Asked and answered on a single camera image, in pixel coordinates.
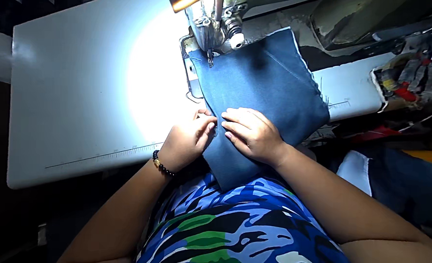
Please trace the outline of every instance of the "person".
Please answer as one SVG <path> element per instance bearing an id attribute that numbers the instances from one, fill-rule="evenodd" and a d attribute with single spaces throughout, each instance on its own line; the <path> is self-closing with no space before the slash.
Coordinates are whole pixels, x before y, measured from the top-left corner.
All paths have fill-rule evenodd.
<path id="1" fill-rule="evenodd" d="M 202 154 L 216 124 L 208 110 L 198 114 L 174 126 L 158 152 L 173 173 Z M 228 192 L 210 173 L 175 188 L 152 218 L 143 249 L 131 258 L 171 180 L 150 159 L 58 262 L 432 262 L 432 239 L 283 142 L 262 113 L 229 108 L 222 117 L 228 140 L 276 173 Z"/>

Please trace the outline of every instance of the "light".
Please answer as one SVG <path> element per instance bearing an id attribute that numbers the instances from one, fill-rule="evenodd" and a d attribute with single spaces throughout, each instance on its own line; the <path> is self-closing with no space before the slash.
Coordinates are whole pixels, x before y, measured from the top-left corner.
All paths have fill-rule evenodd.
<path id="1" fill-rule="evenodd" d="M 178 13 L 185 8 L 191 6 L 192 4 L 198 2 L 199 0 L 170 0 L 172 4 L 172 9 L 175 13 Z"/>
<path id="2" fill-rule="evenodd" d="M 167 5 L 134 37 L 126 98 L 135 128 L 147 141 L 164 141 L 172 125 L 193 116 L 197 109 L 185 97 L 188 84 L 178 40 L 186 34 L 186 16 L 175 15 Z"/>

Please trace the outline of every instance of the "denim piece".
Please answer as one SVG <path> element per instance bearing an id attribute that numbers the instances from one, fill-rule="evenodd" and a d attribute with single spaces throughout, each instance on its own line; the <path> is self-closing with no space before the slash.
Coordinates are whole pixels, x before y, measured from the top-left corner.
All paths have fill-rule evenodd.
<path id="1" fill-rule="evenodd" d="M 214 58 L 190 52 L 209 109 L 218 118 L 216 135 L 203 153 L 222 190 L 261 176 L 266 167 L 242 155 L 225 136 L 221 113 L 253 108 L 278 128 L 284 141 L 297 146 L 330 119 L 318 85 L 302 60 L 290 29 L 272 34 L 227 55 Z"/>

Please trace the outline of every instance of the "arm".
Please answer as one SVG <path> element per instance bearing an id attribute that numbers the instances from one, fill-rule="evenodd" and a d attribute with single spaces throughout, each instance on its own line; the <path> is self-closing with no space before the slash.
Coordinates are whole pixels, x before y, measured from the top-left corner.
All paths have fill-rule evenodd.
<path id="1" fill-rule="evenodd" d="M 363 253 L 373 248 L 380 259 L 408 254 L 432 255 L 432 240 L 400 216 L 361 190 L 282 141 L 277 128 L 252 109 L 228 109 L 222 116 L 226 136 L 250 158 L 271 165 L 292 187 L 354 261 L 373 258 Z"/>
<path id="2" fill-rule="evenodd" d="M 205 110 L 199 113 L 210 115 Z M 174 126 L 158 154 L 162 164 L 174 173 L 201 155 L 214 127 L 215 117 L 196 116 Z M 123 260 L 136 245 L 168 181 L 149 160 L 89 220 L 58 262 Z"/>

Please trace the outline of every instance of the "sewing machine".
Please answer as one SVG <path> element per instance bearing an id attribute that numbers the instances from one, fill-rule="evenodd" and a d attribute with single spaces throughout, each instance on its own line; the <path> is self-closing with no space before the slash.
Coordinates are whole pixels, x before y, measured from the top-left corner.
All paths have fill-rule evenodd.
<path id="1" fill-rule="evenodd" d="M 170 0 L 174 12 L 184 10 L 199 47 L 207 52 L 209 67 L 213 57 L 232 52 L 258 38 L 247 38 L 242 21 L 252 9 L 260 15 L 283 11 L 306 0 Z M 432 12 L 431 1 L 415 0 L 323 0 L 315 1 L 308 26 L 323 51 L 357 46 L 357 51 L 377 42 L 396 39 L 432 28 L 432 21 L 416 23 Z M 278 3 L 277 10 L 268 5 Z"/>
<path id="2" fill-rule="evenodd" d="M 245 44 L 242 18 L 251 8 L 283 0 L 171 0 L 179 12 L 185 8 L 190 27 L 199 47 L 207 52 L 209 67 L 214 55 L 240 49 Z"/>

